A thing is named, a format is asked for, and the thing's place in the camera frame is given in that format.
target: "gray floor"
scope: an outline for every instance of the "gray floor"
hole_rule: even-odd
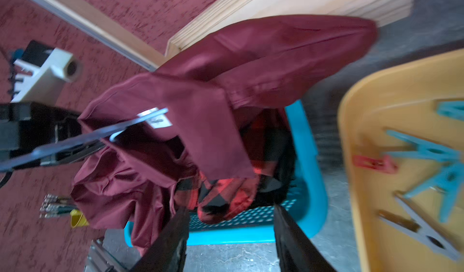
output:
[[[464,47],[464,0],[416,0],[410,17],[380,29],[363,59],[313,87],[303,102],[320,152],[329,196],[325,226],[311,240],[339,272],[360,271],[351,220],[346,174],[334,114],[345,92],[378,70]],[[137,254],[122,242],[121,231],[108,230],[105,247],[127,266]],[[275,244],[191,246],[184,271],[279,271]]]

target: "clothespin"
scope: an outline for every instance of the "clothespin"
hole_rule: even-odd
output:
[[[460,153],[449,147],[432,143],[427,140],[419,139],[411,135],[403,134],[393,130],[387,130],[386,133],[396,137],[416,147],[415,151],[391,151],[386,154],[393,157],[407,157],[417,159],[431,159],[439,162],[459,160]]]
[[[449,101],[438,104],[437,113],[441,116],[464,121],[464,101]]]
[[[385,155],[383,159],[373,159],[362,155],[355,155],[353,156],[353,164],[357,167],[388,174],[396,173],[398,170],[398,167],[389,155]]]
[[[437,175],[422,182],[416,188],[407,192],[404,197],[411,198],[423,192],[428,188],[436,188],[443,194],[443,201],[438,215],[441,223],[448,221],[451,210],[456,203],[457,196],[464,183],[464,164],[457,162],[450,166],[444,167]]]
[[[419,216],[407,203],[395,195],[396,201],[409,214],[412,220],[401,218],[388,212],[380,211],[379,217],[393,228],[405,233],[411,238],[428,246],[433,252],[443,254],[453,261],[461,258],[461,253],[442,234],[431,227],[421,216]]]

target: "gray clothespin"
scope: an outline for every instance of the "gray clothespin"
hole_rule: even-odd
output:
[[[380,211],[379,217],[382,221],[393,228],[403,232],[411,238],[428,246],[433,252],[440,253],[453,261],[461,258],[461,253],[442,234],[432,228],[422,217],[420,217],[407,203],[407,200],[395,195],[396,201],[411,216],[412,220],[390,216],[387,212]]]

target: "blue clothespin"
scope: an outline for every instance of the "blue clothespin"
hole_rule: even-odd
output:
[[[437,113],[441,116],[464,121],[464,101],[449,101],[438,104]]]
[[[428,188],[437,188],[443,193],[443,201],[438,215],[441,223],[448,221],[448,217],[456,203],[460,192],[461,184],[464,183],[464,164],[461,162],[453,163],[444,167],[437,175],[422,182],[418,187],[404,194],[404,198],[411,198]]]
[[[460,152],[443,145],[432,143],[427,140],[419,139],[411,135],[406,135],[394,130],[387,130],[386,133],[409,144],[415,145],[415,151],[390,151],[386,154],[392,157],[407,157],[416,159],[432,159],[439,162],[459,160]]]

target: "cable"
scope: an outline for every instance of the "cable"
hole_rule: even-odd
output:
[[[8,62],[10,66],[10,77],[8,78],[8,81],[11,83],[11,89],[8,90],[8,94],[11,95],[11,100],[13,100],[13,98],[15,97],[15,82],[16,82],[15,65],[13,64],[13,58],[8,59],[8,54],[2,47],[0,47],[0,54],[2,54],[3,58]]]
[[[8,171],[5,173],[5,176],[0,180],[0,188],[2,188],[11,178],[11,175],[13,174],[13,171]]]

